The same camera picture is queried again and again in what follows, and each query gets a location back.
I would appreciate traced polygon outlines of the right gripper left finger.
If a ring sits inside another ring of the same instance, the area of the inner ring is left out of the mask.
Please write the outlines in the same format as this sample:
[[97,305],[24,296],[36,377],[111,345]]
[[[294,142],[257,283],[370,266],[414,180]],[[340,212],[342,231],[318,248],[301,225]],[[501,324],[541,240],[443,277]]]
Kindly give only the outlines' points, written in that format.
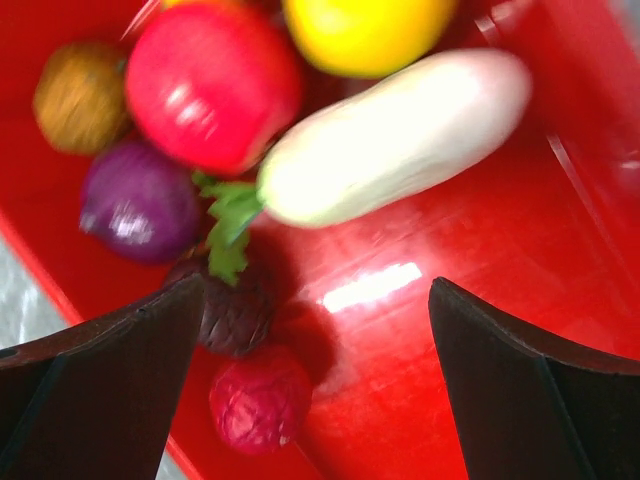
[[1,351],[4,479],[153,479],[198,336],[192,274]]

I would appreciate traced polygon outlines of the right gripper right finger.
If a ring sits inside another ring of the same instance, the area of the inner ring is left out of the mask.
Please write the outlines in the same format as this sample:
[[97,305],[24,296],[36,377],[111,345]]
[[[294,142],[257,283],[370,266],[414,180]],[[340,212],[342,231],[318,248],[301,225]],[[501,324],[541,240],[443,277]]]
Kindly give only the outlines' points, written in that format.
[[442,277],[428,309],[470,478],[638,478],[638,361],[560,337]]

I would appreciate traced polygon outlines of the white radish with leaves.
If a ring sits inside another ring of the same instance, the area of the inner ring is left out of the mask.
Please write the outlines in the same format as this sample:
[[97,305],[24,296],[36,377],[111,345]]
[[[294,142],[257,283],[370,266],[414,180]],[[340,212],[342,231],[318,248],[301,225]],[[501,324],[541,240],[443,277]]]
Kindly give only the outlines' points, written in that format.
[[450,50],[300,121],[268,150],[254,182],[195,173],[215,221],[209,273],[237,284],[260,214],[300,228],[333,226],[460,174],[508,139],[532,91],[514,54]]

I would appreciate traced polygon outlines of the dark maroon passion fruit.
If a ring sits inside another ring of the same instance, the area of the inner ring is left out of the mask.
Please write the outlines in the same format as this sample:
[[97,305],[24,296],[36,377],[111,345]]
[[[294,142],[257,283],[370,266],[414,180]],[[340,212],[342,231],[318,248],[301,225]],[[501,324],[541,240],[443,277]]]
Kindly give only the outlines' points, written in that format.
[[209,273],[204,254],[196,254],[174,264],[164,283],[171,284],[194,272],[205,281],[198,343],[214,354],[234,357],[253,350],[266,337],[274,317],[276,295],[268,271],[250,265],[231,286]]

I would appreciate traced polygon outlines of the red wrinkled fruit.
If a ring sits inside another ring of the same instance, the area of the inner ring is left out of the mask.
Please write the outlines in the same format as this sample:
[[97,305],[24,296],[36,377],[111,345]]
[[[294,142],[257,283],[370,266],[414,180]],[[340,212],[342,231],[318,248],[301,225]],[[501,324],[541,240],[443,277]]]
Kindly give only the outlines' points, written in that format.
[[311,400],[309,375],[280,345],[261,347],[229,363],[209,395],[220,438],[245,454],[271,453],[291,442]]

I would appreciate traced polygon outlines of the red plastic bin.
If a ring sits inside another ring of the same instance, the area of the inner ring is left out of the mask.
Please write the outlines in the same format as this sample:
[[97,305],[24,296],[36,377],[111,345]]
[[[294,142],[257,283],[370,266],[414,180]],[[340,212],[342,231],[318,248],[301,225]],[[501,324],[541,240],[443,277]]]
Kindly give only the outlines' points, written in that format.
[[535,82],[512,138],[364,218],[267,218],[279,318],[326,378],[296,445],[218,438],[219,361],[186,353],[168,449],[192,479],[628,479],[639,453],[639,34],[618,1],[463,1],[440,50],[494,46]]

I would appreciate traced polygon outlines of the purple onion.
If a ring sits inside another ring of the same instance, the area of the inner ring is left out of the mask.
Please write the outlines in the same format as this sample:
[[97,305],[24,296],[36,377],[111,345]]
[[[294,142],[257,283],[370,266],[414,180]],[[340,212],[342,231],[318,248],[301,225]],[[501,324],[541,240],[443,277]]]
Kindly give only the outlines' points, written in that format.
[[201,223],[190,172],[144,140],[96,157],[81,203],[83,232],[141,262],[176,259],[195,243]]

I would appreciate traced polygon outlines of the brown kiwi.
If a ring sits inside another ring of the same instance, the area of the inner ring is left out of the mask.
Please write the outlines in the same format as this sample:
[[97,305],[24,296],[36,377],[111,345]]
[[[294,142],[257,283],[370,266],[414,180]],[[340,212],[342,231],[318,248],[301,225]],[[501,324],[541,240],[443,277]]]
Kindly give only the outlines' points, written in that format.
[[75,42],[48,58],[34,92],[37,125],[57,151],[94,155],[131,129],[125,90],[126,55],[100,42]]

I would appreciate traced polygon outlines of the red apple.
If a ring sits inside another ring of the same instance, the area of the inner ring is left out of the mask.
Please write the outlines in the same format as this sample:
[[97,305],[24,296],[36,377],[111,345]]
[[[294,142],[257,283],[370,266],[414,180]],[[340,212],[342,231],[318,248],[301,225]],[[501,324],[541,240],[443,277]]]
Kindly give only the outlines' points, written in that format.
[[246,5],[163,11],[137,40],[125,86],[129,110],[154,144],[222,176],[251,169],[303,97],[291,46]]

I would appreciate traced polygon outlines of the yellow banana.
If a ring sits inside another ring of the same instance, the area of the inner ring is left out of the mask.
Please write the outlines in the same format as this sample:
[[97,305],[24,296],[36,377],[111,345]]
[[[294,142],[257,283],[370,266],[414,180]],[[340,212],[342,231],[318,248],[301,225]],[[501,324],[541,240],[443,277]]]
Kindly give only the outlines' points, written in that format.
[[161,0],[160,5],[163,10],[181,5],[203,4],[203,5],[243,5],[242,0]]

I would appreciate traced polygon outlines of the yellow lemon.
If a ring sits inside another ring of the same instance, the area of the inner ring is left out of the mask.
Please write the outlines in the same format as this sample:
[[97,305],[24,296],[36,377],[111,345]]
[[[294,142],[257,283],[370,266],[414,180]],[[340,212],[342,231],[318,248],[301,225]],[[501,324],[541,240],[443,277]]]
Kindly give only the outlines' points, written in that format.
[[444,0],[290,0],[282,11],[298,50],[315,68],[373,79],[431,50],[457,6]]

